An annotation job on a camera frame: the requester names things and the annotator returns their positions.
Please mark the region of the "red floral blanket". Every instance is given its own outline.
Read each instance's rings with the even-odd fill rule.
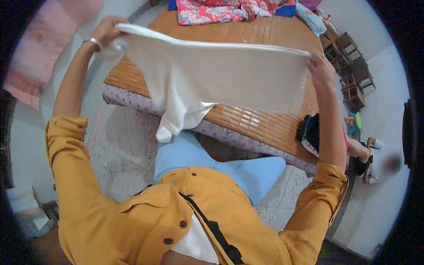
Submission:
[[[271,17],[286,0],[176,0],[178,24],[199,25],[215,22],[253,20]]]

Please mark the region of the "bed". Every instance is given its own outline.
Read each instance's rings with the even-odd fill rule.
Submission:
[[[177,11],[165,10],[149,28],[183,40],[270,44],[322,51],[319,38],[296,17],[273,16],[255,18],[251,22],[179,26]],[[153,106],[143,76],[126,56],[112,69],[104,83],[103,98],[106,103],[162,115]],[[308,77],[304,101],[297,114],[264,113],[216,105],[193,130],[244,150],[281,156],[288,164],[312,176],[318,159],[296,140],[296,132],[305,115],[317,112],[315,89]]]

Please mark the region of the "light blue pants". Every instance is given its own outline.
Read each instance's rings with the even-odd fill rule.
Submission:
[[[182,131],[169,143],[159,145],[154,183],[165,174],[186,167],[208,167],[231,177],[256,205],[283,173],[286,161],[273,156],[218,162],[208,155],[191,131]]]

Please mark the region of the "mustard yellow shirt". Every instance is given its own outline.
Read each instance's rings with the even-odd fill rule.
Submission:
[[[246,194],[228,176],[190,167],[122,203],[101,194],[84,144],[87,119],[54,117],[46,126],[47,156],[59,204],[59,241],[73,264],[160,264],[199,218],[221,264],[233,264],[190,195],[244,263],[315,264],[325,233],[343,200],[348,179],[336,166],[318,163],[284,231],[262,222]]]

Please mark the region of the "silver bangle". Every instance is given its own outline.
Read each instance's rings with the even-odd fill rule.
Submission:
[[[100,41],[98,41],[98,40],[96,40],[95,38],[90,38],[90,37],[88,37],[86,40],[84,40],[82,43],[84,43],[84,42],[92,42],[92,43],[94,43],[94,44],[96,44],[96,46],[99,48],[99,51],[101,51],[102,50],[102,44],[101,44],[101,42]]]

